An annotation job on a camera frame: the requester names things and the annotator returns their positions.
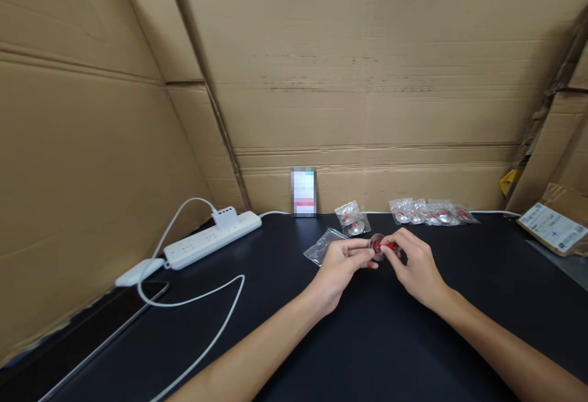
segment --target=smartphone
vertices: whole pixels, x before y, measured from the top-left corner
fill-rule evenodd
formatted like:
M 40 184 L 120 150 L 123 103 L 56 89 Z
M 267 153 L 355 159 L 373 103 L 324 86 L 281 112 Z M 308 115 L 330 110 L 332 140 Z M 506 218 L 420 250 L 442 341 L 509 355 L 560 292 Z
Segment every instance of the smartphone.
M 315 167 L 293 167 L 290 172 L 290 184 L 292 191 L 292 216 L 316 216 L 317 169 Z

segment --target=power outlet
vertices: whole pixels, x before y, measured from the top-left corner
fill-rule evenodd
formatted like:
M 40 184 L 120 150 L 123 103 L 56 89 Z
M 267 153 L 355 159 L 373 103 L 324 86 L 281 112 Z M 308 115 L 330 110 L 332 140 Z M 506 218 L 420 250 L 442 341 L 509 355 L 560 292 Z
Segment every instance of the power outlet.
M 228 229 L 220 229 L 218 225 L 212 226 L 167 246 L 164 253 L 171 268 L 180 270 L 262 225 L 262 219 L 251 211 L 236 218 L 235 225 Z

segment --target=plug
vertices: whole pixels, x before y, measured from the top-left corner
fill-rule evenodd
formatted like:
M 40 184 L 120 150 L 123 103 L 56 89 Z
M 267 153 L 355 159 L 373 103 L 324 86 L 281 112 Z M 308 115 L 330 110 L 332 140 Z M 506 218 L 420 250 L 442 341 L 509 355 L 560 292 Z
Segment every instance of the plug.
M 232 229 L 239 224 L 237 211 L 232 206 L 213 212 L 213 220 L 221 232 Z

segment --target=white cable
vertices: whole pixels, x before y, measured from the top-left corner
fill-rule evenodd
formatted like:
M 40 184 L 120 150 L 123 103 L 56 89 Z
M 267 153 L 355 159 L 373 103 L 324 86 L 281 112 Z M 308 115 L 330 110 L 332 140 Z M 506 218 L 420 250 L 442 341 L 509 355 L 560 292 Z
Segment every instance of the white cable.
M 169 233 L 170 229 L 172 228 L 173 223 L 176 221 L 176 218 L 178 218 L 179 213 L 182 212 L 182 209 L 184 208 L 184 206 L 186 206 L 189 202 L 191 202 L 193 200 L 199 200 L 199 201 L 205 202 L 206 204 L 208 204 L 210 206 L 210 209 L 212 209 L 213 213 L 217 211 L 215 209 L 215 207 L 208 200 L 201 199 L 201 198 L 198 198 L 198 197 L 194 197 L 194 198 L 191 198 L 189 200 L 186 200 L 179 207 L 178 211 L 176 212 L 176 214 L 174 215 L 174 217 L 171 219 L 169 225 L 167 226 L 167 229 L 165 229 L 165 232 L 164 232 L 163 236 L 159 240 L 159 244 L 157 245 L 157 248 L 155 249 L 155 251 L 153 252 L 153 255 L 151 256 L 151 259 L 154 259 L 158 255 L 159 250 L 161 249 L 161 245 L 164 243 L 165 237 L 167 237 L 167 234 Z M 187 374 L 190 373 L 200 363 L 200 361 L 202 361 L 202 359 L 204 359 L 204 356 L 207 355 L 207 353 L 214 346 L 214 344 L 216 344 L 216 341 L 221 337 L 221 334 L 225 330 L 225 327 L 227 326 L 229 319 L 231 319 L 231 315 L 233 314 L 233 310 L 235 310 L 235 307 L 237 306 L 237 301 L 239 300 L 239 297 L 241 296 L 241 291 L 243 290 L 243 285 L 245 284 L 245 275 L 238 275 L 238 276 L 234 277 L 233 279 L 231 279 L 228 283 L 224 284 L 223 286 L 217 287 L 216 289 L 211 290 L 210 292 L 207 292 L 204 295 L 200 295 L 198 297 L 189 299 L 187 301 L 179 302 L 179 303 L 163 304 L 163 303 L 158 303 L 158 302 L 155 302 L 155 301 L 150 300 L 145 295 L 145 293 L 143 293 L 142 283 L 143 283 L 143 280 L 144 280 L 145 272 L 147 272 L 147 268 L 148 267 L 149 267 L 149 265 L 147 264 L 147 267 L 145 267 L 145 269 L 142 271 L 141 275 L 139 275 L 139 281 L 137 283 L 137 292 L 139 293 L 139 296 L 141 296 L 141 299 L 143 301 L 145 301 L 147 304 L 150 304 L 150 305 L 152 305 L 154 307 L 179 307 L 181 305 L 188 304 L 188 303 L 194 302 L 196 300 L 199 300 L 201 298 L 207 297 L 208 295 L 212 295 L 213 293 L 218 292 L 221 289 L 224 289 L 229 284 L 232 284 L 237 279 L 240 279 L 241 280 L 241 284 L 239 285 L 239 290 L 237 291 L 237 295 L 235 296 L 235 300 L 233 301 L 233 305 L 231 306 L 231 310 L 228 311 L 228 315 L 225 318 L 225 322 L 222 323 L 222 326 L 221 326 L 219 332 L 216 334 L 216 336 L 210 342 L 210 344 L 208 344 L 208 347 L 206 347 L 206 350 L 204 350 L 202 352 L 202 354 L 198 357 L 198 359 L 196 359 L 196 361 L 194 361 L 194 363 L 190 367 L 188 367 L 182 374 L 180 374 L 175 379 L 175 381 L 173 381 L 163 391 L 161 391 L 160 394 L 158 394 L 157 396 L 155 396 L 151 400 L 151 402 L 157 402 L 162 397 L 164 397 L 169 391 L 171 391 L 176 385 L 178 385 L 178 383 L 182 379 L 184 379 L 187 376 Z
M 269 214 L 271 214 L 271 213 L 279 213 L 279 214 L 282 214 L 282 215 L 290 215 L 290 212 L 282 212 L 282 211 L 269 211 L 269 212 L 264 212 L 264 213 L 262 213 L 262 214 L 258 215 L 258 217 L 259 217 L 259 218 L 263 218 L 263 217 L 265 217 L 266 215 L 269 215 Z
M 151 399 L 151 402 L 157 402 L 159 401 L 162 397 L 164 397 L 167 393 L 169 393 L 176 385 L 178 385 L 178 383 L 184 379 L 188 373 L 190 373 L 199 363 L 202 359 L 204 359 L 204 356 L 206 356 L 206 354 L 210 351 L 210 349 L 214 346 L 214 344 L 216 344 L 216 341 L 221 337 L 222 332 L 225 330 L 225 327 L 228 324 L 228 320 L 231 318 L 231 315 L 233 314 L 233 310 L 235 310 L 235 306 L 237 305 L 237 301 L 239 300 L 239 296 L 241 296 L 241 291 L 243 289 L 243 284 L 245 284 L 245 275 L 239 275 L 237 276 L 235 279 L 233 279 L 232 281 L 226 283 L 224 286 L 219 287 L 216 290 L 213 290 L 212 292 L 207 293 L 206 295 L 209 295 L 211 293 L 216 292 L 217 290 L 221 290 L 223 287 L 229 285 L 230 283 L 232 283 L 233 281 L 235 281 L 236 279 L 241 278 L 241 284 L 239 285 L 239 290 L 237 291 L 237 295 L 235 296 L 235 301 L 233 301 L 233 305 L 231 306 L 231 310 L 228 311 L 228 315 L 227 318 L 225 319 L 225 322 L 222 323 L 222 327 L 220 328 L 219 332 L 216 334 L 216 336 L 214 337 L 214 339 L 212 340 L 212 342 L 210 342 L 210 344 L 208 344 L 208 347 L 206 347 L 206 350 L 204 350 L 202 352 L 202 354 L 199 356 L 198 359 L 196 359 L 196 361 L 194 361 L 194 363 L 189 366 L 185 372 L 183 372 L 182 374 L 180 374 L 175 381 L 173 381 L 170 385 L 167 386 L 167 388 L 165 390 L 163 390 L 160 394 L 158 394 L 157 396 L 155 396 L 153 399 Z
M 470 211 L 471 213 L 503 213 L 503 214 L 507 214 L 507 215 L 513 215 L 513 216 L 521 216 L 521 214 L 517 214 L 514 212 L 509 212 L 509 211 Z

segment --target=finger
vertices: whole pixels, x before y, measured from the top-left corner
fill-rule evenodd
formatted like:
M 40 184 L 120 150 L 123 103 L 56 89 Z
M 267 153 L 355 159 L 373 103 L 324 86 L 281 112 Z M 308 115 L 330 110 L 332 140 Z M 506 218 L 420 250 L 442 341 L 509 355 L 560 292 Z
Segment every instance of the finger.
M 409 241 L 412 241 L 416 246 L 420 247 L 421 249 L 426 249 L 427 244 L 423 240 L 418 238 L 414 233 L 412 233 L 411 231 L 406 229 L 405 227 L 398 229 L 395 233 L 393 233 L 392 235 L 389 235 L 389 237 L 393 237 L 395 235 L 397 235 L 397 236 L 402 235 L 403 237 L 405 237 Z
M 402 264 L 400 258 L 398 258 L 394 251 L 389 247 L 382 246 L 382 252 L 384 252 L 384 255 L 386 255 L 386 258 L 388 258 L 388 261 L 390 261 L 390 264 L 392 264 L 392 268 L 394 269 L 394 272 L 396 273 L 396 277 L 398 278 L 398 280 L 400 282 L 403 282 L 408 272 L 406 270 L 406 266 Z
M 352 257 L 349 257 L 345 260 L 345 262 L 349 263 L 352 266 L 353 271 L 363 267 L 367 267 L 368 261 L 370 261 L 374 257 L 374 250 L 373 249 L 364 249 L 358 254 L 355 254 Z
M 347 251 L 347 256 L 350 256 L 350 257 L 352 257 L 352 256 L 355 256 L 355 255 L 357 255 L 358 253 L 360 253 L 360 252 L 363 252 L 365 249 L 366 249 L 366 248 L 362 248 L 362 249 L 349 249 L 349 250 Z
M 388 235 L 387 237 L 384 237 L 380 244 L 384 248 L 386 247 L 384 245 L 389 243 L 392 243 L 395 246 L 399 246 L 406 252 L 407 255 L 410 254 L 412 249 L 418 248 L 418 245 L 415 244 L 404 232 L 395 232 L 392 235 Z
M 364 249 L 369 246 L 369 240 L 365 238 L 352 238 L 351 240 L 340 240 L 339 246 L 341 248 L 349 249 Z

